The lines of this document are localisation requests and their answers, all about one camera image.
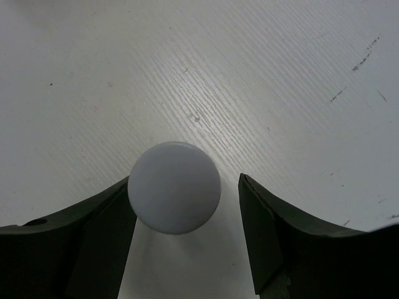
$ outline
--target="round white object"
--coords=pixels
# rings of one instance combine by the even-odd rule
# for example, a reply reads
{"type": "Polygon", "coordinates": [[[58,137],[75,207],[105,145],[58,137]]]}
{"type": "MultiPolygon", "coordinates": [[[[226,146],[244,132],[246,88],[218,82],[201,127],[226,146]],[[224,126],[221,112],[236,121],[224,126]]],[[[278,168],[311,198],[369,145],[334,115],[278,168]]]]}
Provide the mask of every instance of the round white object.
{"type": "Polygon", "coordinates": [[[137,160],[128,180],[128,196],[137,217],[164,234],[185,234],[213,215],[221,196],[218,169],[199,148],[166,142],[137,160]]]}

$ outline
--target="black plastic part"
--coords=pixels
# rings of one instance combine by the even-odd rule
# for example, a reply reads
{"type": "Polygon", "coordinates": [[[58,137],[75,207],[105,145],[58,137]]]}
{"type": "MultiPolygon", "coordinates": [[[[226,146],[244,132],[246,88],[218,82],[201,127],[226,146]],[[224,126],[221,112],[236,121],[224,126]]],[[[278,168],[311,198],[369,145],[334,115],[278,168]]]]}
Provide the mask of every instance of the black plastic part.
{"type": "Polygon", "coordinates": [[[126,178],[24,226],[0,227],[0,298],[117,298],[136,219],[126,178]]]}
{"type": "Polygon", "coordinates": [[[399,225],[360,232],[314,217],[241,175],[239,197],[261,298],[395,298],[399,225]]]}

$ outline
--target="sphere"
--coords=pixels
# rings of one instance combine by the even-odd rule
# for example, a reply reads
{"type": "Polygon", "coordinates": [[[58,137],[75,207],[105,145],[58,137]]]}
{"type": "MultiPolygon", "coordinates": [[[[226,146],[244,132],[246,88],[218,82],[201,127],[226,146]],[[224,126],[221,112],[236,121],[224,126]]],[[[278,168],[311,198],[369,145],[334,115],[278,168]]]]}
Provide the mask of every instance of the sphere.
{"type": "Polygon", "coordinates": [[[166,142],[137,160],[128,179],[128,196],[145,225],[164,234],[185,234],[211,218],[219,204],[221,181],[202,150],[166,142]]]}

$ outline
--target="tabletop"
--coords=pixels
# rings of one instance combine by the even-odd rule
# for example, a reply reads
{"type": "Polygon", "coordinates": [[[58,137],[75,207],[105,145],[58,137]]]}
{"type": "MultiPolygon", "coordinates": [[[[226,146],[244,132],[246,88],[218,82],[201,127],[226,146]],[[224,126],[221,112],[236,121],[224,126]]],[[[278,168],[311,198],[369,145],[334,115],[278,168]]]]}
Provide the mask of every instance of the tabletop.
{"type": "Polygon", "coordinates": [[[138,221],[119,298],[256,298],[240,173],[324,220],[399,220],[396,0],[0,0],[0,225],[187,141],[222,178],[211,220],[138,221]]]}

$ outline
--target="white ball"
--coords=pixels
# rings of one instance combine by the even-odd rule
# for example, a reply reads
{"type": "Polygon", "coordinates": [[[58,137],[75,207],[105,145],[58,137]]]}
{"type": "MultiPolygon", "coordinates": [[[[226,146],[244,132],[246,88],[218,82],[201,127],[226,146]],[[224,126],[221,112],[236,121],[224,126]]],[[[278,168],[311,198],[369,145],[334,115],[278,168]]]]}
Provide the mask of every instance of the white ball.
{"type": "Polygon", "coordinates": [[[185,234],[213,215],[221,182],[212,159],[199,148],[166,142],[137,160],[128,180],[128,196],[137,217],[164,234],[185,234]]]}

